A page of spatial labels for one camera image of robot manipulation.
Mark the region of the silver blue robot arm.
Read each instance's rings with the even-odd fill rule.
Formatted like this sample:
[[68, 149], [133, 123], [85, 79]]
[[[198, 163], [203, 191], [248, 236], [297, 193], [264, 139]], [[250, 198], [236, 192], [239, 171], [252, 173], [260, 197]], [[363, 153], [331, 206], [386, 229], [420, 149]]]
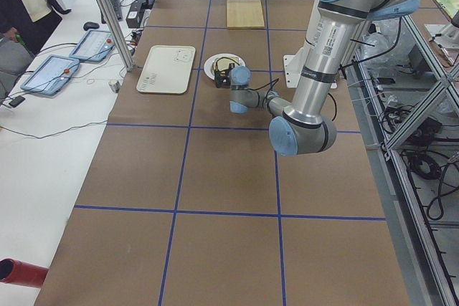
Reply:
[[311, 23], [311, 45], [292, 101], [276, 92], [251, 90], [251, 72], [239, 66], [231, 70], [229, 105], [232, 113], [265, 108], [273, 119], [269, 138], [284, 156], [319, 153], [336, 139], [333, 121], [321, 109], [335, 81], [344, 55], [350, 50], [357, 26], [366, 20], [393, 19], [415, 12], [420, 0], [318, 0], [320, 18]]

